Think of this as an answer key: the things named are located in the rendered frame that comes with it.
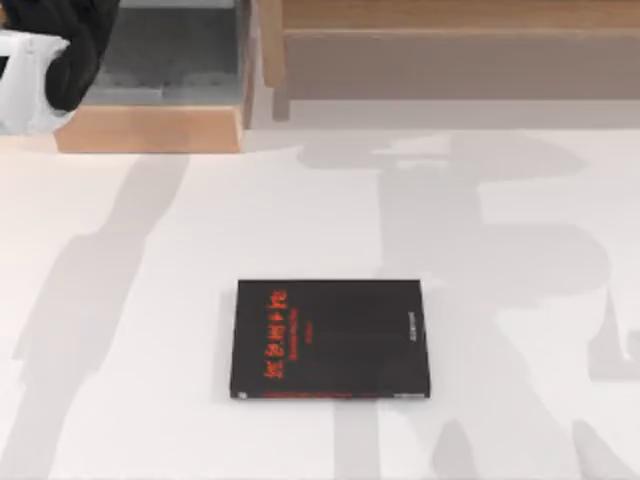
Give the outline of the black book with red lettering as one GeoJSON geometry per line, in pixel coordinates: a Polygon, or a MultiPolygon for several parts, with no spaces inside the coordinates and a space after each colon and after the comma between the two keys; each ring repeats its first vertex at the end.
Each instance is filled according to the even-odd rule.
{"type": "Polygon", "coordinates": [[[236,399],[430,397],[420,281],[239,281],[229,391],[236,399]]]}

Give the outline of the pale wooden drawer front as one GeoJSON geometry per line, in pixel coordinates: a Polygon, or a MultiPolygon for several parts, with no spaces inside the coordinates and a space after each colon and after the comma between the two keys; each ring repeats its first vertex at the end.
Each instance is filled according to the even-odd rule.
{"type": "Polygon", "coordinates": [[[54,134],[62,153],[209,154],[241,150],[236,106],[85,106],[54,134]]]}

